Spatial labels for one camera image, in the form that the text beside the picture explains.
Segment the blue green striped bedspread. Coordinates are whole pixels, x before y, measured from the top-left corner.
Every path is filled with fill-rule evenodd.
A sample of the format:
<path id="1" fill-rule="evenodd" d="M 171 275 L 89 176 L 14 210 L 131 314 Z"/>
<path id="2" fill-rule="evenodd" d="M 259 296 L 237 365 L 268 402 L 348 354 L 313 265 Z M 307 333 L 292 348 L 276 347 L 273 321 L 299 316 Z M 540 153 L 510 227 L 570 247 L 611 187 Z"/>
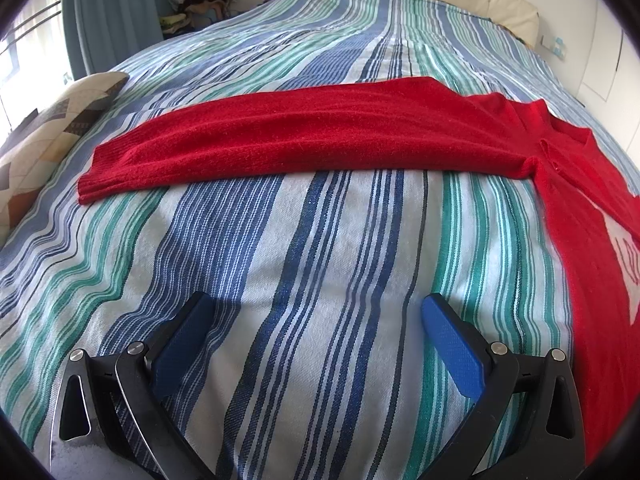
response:
<path id="1" fill-rule="evenodd" d="M 638 341 L 579 338 L 529 181 L 329 172 L 77 199 L 93 150 L 161 114 L 410 76 L 544 100 L 637 191 L 628 156 L 510 32 L 436 0 L 271 0 L 122 70 L 126 86 L 1 252 L 1 407 L 39 458 L 70 352 L 119 352 L 197 290 L 214 322 L 168 410 L 220 478 L 416 478 L 470 408 L 424 337 L 431 292 L 514 351 L 603 356 L 576 382 L 587 434 L 612 436 L 638 398 Z"/>

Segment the patchwork patterned cushion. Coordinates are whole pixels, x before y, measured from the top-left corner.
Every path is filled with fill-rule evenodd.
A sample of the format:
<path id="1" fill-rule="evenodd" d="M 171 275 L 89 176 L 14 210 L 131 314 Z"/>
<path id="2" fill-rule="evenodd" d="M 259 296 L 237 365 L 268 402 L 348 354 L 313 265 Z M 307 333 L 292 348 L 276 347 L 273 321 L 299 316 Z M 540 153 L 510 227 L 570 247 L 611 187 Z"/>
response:
<path id="1" fill-rule="evenodd" d="M 70 152 L 110 108 L 129 80 L 106 72 L 75 81 L 1 148 L 1 239 L 6 240 Z"/>

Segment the red knit sweater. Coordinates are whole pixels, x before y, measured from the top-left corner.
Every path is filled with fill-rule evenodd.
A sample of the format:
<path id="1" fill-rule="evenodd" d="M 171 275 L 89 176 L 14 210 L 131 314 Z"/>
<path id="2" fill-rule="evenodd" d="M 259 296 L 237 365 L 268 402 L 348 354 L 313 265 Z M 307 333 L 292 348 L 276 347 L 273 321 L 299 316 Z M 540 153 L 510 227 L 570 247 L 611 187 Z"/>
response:
<path id="1" fill-rule="evenodd" d="M 232 96 L 99 145 L 79 203 L 162 186 L 317 170 L 444 170 L 533 182 L 570 285 L 586 452 L 639 394 L 639 200 L 592 132 L 544 101 L 460 96 L 430 77 Z"/>

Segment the blue curtain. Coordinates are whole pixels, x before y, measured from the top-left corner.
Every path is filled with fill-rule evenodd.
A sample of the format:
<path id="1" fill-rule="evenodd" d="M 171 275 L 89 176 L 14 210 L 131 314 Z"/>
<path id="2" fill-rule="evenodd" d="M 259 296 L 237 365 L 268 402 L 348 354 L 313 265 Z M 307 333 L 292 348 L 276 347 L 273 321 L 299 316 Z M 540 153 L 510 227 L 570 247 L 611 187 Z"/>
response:
<path id="1" fill-rule="evenodd" d="M 102 73 L 164 40 L 168 0 L 61 0 L 64 36 L 75 79 Z"/>

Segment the wall socket plate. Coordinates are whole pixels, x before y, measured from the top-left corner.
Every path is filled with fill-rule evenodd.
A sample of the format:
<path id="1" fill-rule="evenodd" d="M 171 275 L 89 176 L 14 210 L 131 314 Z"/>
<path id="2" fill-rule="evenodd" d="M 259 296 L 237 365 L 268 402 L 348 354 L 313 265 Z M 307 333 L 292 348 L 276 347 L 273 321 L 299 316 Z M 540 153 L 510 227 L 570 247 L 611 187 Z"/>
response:
<path id="1" fill-rule="evenodd" d="M 540 45 L 554 56 L 564 61 L 566 58 L 566 44 L 562 38 L 557 36 L 542 35 Z"/>

